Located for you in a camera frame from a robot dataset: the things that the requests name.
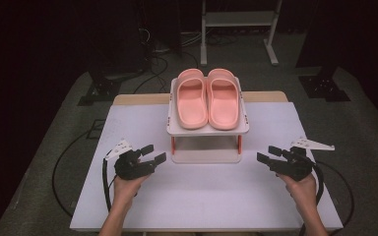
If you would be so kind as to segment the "pink slipper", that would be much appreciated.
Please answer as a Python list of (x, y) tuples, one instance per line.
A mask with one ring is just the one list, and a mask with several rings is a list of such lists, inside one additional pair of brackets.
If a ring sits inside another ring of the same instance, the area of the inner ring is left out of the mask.
[(199, 69), (187, 69), (176, 81), (178, 121), (184, 129), (194, 130), (208, 122), (206, 81)]
[(238, 125), (239, 86), (226, 69), (213, 69), (207, 77), (209, 123), (218, 130), (232, 130)]

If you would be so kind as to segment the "black square floor frame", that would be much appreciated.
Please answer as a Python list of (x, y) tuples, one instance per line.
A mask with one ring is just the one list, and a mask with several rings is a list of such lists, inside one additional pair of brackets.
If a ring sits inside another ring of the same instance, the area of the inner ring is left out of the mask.
[(87, 140), (98, 140), (101, 136), (104, 124), (105, 124), (104, 119), (95, 119), (93, 121), (90, 129), (87, 131), (86, 139)]

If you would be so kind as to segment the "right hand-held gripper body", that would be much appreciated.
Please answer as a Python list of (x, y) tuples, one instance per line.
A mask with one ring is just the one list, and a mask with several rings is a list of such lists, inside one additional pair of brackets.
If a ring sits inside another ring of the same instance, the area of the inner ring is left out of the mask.
[(319, 180), (323, 179), (323, 174), (319, 170), (315, 161), (307, 156), (309, 150), (334, 150), (332, 145), (325, 145), (306, 138), (299, 138), (291, 143), (289, 150), (283, 149), (284, 161), (270, 159), (269, 168), (271, 171), (291, 177), (295, 181), (300, 181), (314, 171)]

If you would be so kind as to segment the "white shoe rack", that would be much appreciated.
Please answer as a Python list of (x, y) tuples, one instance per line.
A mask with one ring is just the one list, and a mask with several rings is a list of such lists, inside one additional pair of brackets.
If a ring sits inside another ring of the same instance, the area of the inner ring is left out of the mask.
[(242, 92), (239, 97), (238, 126), (229, 131), (207, 124), (187, 130), (178, 123), (176, 79), (171, 82), (166, 131), (171, 136), (171, 159), (180, 164), (238, 163), (242, 154), (242, 136), (250, 127)]

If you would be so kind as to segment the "person's left hand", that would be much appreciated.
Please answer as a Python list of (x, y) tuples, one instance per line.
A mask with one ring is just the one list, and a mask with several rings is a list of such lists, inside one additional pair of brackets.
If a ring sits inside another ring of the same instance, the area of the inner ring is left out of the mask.
[(123, 180), (120, 177), (116, 177), (114, 179), (113, 205), (115, 207), (129, 207), (143, 182), (147, 179), (148, 176), (143, 176), (134, 180)]

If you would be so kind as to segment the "black stand base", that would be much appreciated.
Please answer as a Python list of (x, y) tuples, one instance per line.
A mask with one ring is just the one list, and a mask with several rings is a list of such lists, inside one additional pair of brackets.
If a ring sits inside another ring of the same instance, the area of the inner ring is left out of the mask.
[(346, 92), (335, 83), (335, 66), (323, 66), (317, 75), (300, 76), (299, 81), (309, 98), (324, 98), (327, 102), (349, 101)]
[(126, 70), (108, 66), (90, 67), (89, 74), (92, 83), (87, 93), (80, 98), (78, 105), (91, 106), (95, 102), (112, 101), (124, 82), (138, 78), (144, 73), (143, 69)]

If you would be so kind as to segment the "white metal stand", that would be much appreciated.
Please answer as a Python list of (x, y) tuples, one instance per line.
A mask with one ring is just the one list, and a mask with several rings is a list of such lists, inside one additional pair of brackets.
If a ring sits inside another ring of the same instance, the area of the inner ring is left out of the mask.
[(277, 0), (276, 7), (272, 11), (253, 12), (207, 12), (206, 0), (202, 2), (201, 19), (201, 45), (200, 63), (208, 64), (207, 54), (207, 29), (209, 28), (233, 28), (233, 27), (269, 27), (267, 38), (263, 39), (265, 49), (273, 66), (279, 65), (279, 60), (273, 48), (273, 40), (281, 13), (283, 0)]

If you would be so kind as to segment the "person's right hand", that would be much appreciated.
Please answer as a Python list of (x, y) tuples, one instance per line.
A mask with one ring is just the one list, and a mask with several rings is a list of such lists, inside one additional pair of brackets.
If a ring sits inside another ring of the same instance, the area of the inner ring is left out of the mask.
[(299, 207), (317, 206), (316, 181), (312, 174), (307, 175), (300, 181), (295, 181), (291, 177), (280, 173), (277, 173), (277, 176), (284, 181), (286, 189)]

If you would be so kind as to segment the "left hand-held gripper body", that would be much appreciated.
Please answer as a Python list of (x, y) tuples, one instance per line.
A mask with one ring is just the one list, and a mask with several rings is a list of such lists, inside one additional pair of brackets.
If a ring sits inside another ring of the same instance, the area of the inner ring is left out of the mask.
[(126, 140), (121, 140), (104, 158), (104, 161), (114, 159), (115, 174), (123, 180), (134, 180), (155, 172), (154, 160), (142, 162), (140, 149), (133, 149)]

